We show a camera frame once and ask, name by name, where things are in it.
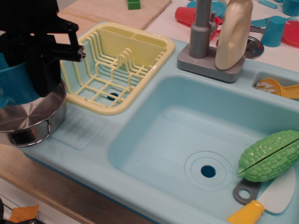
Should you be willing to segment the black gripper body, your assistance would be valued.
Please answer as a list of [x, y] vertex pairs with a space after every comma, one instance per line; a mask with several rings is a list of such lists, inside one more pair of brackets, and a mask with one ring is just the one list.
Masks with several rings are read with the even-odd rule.
[[80, 62], [84, 48], [77, 40], [78, 25], [58, 16], [55, 0], [2, 0], [0, 50], [21, 54], [38, 49], [51, 59]]

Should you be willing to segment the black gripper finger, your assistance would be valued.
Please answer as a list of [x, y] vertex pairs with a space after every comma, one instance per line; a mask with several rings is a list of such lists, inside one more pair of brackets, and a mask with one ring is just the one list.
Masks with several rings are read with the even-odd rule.
[[25, 61], [32, 84], [40, 97], [47, 96], [61, 83], [60, 62], [43, 53], [40, 48], [28, 47]]

